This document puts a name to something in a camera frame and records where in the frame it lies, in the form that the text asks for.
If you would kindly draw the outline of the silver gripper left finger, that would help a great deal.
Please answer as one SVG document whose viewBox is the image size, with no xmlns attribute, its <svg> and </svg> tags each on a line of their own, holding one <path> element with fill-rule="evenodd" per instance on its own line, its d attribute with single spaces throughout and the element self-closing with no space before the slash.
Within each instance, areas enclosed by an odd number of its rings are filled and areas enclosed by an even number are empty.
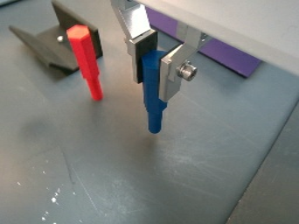
<svg viewBox="0 0 299 224">
<path fill-rule="evenodd" d="M 141 57 L 157 47 L 157 32 L 150 28 L 145 7 L 134 0 L 109 0 L 125 34 L 126 53 L 132 57 L 133 81 L 142 82 Z"/>
</svg>

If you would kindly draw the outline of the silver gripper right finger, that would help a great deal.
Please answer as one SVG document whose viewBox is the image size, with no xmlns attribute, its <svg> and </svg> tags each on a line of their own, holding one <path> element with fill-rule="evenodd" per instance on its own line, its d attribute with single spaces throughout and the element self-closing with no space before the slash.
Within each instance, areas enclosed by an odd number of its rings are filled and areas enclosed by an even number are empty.
<svg viewBox="0 0 299 224">
<path fill-rule="evenodd" d="M 200 30 L 188 26 L 184 41 L 160 59 L 158 98 L 168 102 L 180 90 L 181 81 L 190 81 L 197 68 L 189 62 L 189 57 L 209 42 L 210 37 Z"/>
</svg>

